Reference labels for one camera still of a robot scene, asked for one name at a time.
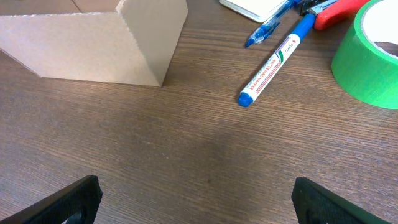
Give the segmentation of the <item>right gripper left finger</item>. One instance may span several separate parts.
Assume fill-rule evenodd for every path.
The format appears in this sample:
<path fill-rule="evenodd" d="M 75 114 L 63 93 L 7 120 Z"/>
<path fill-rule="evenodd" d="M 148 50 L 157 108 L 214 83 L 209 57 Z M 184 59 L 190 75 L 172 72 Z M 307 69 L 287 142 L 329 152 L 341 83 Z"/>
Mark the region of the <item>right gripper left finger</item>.
<path fill-rule="evenodd" d="M 93 224 L 103 193 L 98 177 L 86 177 L 26 209 L 1 220 L 1 224 Z"/>

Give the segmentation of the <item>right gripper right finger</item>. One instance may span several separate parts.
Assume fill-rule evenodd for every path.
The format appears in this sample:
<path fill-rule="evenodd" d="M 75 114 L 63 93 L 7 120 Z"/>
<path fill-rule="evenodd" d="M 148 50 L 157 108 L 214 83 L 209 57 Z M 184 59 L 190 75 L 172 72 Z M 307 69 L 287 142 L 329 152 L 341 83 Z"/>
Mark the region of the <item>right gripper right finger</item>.
<path fill-rule="evenodd" d="M 389 224 L 306 177 L 291 196 L 299 224 Z"/>

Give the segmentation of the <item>green tape roll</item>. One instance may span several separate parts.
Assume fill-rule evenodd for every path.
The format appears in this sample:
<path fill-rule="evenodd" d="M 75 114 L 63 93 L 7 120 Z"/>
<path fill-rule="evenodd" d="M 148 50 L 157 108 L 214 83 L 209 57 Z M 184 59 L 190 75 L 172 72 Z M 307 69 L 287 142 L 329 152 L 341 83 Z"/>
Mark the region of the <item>green tape roll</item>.
<path fill-rule="evenodd" d="M 397 0 L 369 1 L 358 11 L 331 70 L 357 100 L 397 108 Z"/>

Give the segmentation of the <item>brown cardboard box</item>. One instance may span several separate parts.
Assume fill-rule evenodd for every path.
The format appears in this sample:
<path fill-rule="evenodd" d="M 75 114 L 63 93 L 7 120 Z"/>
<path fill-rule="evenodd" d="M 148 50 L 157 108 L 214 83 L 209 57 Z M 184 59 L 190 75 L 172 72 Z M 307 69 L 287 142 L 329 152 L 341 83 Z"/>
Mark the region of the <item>brown cardboard box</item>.
<path fill-rule="evenodd" d="M 186 0 L 1 0 L 1 50 L 45 78 L 161 86 Z"/>

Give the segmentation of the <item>yellow spiral notepad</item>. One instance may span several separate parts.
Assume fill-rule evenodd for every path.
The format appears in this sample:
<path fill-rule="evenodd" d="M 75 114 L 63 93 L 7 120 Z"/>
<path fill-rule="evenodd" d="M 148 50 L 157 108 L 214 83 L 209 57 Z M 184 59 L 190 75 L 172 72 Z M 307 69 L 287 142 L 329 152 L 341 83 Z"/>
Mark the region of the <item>yellow spiral notepad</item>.
<path fill-rule="evenodd" d="M 265 22 L 287 0 L 219 0 L 219 3 L 238 14 L 258 23 Z"/>

